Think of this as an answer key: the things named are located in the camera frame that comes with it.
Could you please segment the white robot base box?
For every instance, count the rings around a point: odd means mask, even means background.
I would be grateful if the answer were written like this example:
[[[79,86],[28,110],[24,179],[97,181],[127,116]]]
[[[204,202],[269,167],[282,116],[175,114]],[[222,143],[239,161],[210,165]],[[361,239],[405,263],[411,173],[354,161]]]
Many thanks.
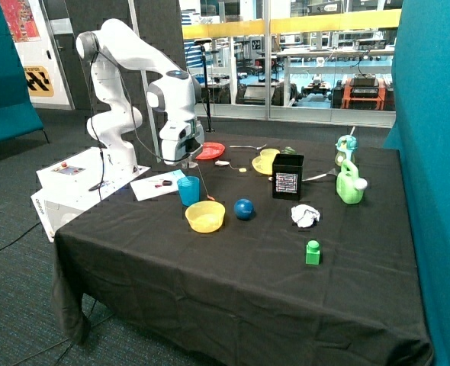
[[[41,189],[31,195],[50,242],[56,231],[148,171],[129,165],[119,170],[107,149],[91,147],[37,171]]]

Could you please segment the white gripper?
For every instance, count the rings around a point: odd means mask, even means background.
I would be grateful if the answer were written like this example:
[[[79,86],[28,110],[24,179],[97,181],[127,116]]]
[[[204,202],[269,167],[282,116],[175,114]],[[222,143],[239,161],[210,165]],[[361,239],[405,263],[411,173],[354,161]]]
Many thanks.
[[[204,128],[197,119],[167,121],[159,131],[163,161],[167,165],[177,165],[199,155],[204,144]],[[182,164],[184,169],[196,168],[196,162]]]

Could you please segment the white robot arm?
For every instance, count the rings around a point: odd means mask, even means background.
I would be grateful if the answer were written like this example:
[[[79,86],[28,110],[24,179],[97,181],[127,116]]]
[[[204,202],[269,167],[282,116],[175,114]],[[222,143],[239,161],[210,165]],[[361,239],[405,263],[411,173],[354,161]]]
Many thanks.
[[[149,84],[146,101],[151,109],[166,113],[168,118],[159,132],[164,163],[190,162],[201,153],[204,128],[195,114],[201,85],[194,76],[118,19],[107,20],[100,30],[81,33],[76,49],[80,58],[91,65],[96,97],[110,107],[90,118],[87,130],[105,146],[112,168],[131,172],[137,167],[133,144],[121,136],[142,124],[140,111],[124,94],[120,68],[161,76]]]

